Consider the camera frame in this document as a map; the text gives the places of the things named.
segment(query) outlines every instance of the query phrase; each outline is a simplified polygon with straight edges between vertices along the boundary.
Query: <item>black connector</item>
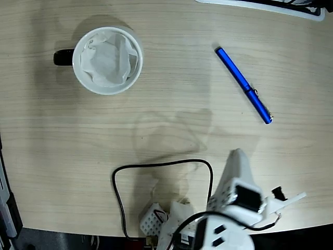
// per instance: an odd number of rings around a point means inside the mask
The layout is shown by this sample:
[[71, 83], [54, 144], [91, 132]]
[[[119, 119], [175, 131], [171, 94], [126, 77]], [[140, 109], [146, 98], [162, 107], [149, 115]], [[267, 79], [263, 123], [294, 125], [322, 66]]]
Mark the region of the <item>black connector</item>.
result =
[[280, 201], [283, 201], [283, 202], [284, 202], [284, 201], [287, 200], [286, 197], [285, 197], [285, 195], [282, 193], [282, 189], [281, 189], [280, 186], [274, 188], [274, 189], [272, 190], [272, 193], [274, 194], [274, 197], [275, 197], [276, 199], [279, 199]]

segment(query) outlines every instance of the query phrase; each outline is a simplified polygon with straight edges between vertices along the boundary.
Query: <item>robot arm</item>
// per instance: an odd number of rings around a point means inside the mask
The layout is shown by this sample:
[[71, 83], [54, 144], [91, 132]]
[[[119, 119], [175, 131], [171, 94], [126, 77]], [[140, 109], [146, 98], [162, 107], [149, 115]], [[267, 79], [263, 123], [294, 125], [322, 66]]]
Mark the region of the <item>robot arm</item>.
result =
[[[254, 183], [245, 153], [236, 149], [229, 155], [219, 185], [208, 201], [207, 211], [217, 211], [252, 226], [305, 196], [301, 193], [285, 199], [277, 188], [275, 198], [265, 198], [262, 189]], [[209, 215], [197, 223], [193, 250], [200, 249], [252, 250], [254, 244], [244, 227], [235, 221]]]

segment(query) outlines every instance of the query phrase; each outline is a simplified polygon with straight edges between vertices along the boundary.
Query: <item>white paper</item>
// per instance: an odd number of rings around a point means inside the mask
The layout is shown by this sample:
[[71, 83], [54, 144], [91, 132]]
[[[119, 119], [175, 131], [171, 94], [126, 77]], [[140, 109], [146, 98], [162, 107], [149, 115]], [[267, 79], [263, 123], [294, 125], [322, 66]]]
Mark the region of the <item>white paper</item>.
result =
[[131, 41], [112, 31], [94, 35], [81, 54], [82, 70], [102, 87], [124, 83], [134, 73], [137, 62], [138, 54]]

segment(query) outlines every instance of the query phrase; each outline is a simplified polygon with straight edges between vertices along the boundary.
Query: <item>black floor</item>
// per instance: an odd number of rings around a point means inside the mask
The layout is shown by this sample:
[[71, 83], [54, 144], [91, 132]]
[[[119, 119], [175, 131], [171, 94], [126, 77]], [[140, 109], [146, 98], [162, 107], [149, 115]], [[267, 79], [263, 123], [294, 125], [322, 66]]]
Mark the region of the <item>black floor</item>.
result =
[[[255, 250], [333, 249], [333, 224], [315, 228], [252, 235]], [[98, 250], [142, 250], [144, 239], [128, 242], [124, 237], [99, 237]], [[16, 250], [96, 250], [97, 237], [24, 229], [14, 240]]]

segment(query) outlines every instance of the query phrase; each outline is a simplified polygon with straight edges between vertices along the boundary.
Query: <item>pen clip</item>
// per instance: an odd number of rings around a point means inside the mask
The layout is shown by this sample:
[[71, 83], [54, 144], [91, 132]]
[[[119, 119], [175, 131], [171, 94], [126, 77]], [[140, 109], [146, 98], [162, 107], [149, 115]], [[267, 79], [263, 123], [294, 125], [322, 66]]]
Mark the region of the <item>pen clip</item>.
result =
[[[256, 90], [256, 89], [253, 89], [253, 90], [254, 90], [255, 94], [257, 95], [257, 97], [259, 98], [258, 90]], [[265, 107], [267, 113], [270, 115], [270, 118], [273, 120], [274, 116], [272, 115], [272, 113], [270, 112], [270, 110], [265, 106], [265, 104], [262, 104], [262, 105]]]

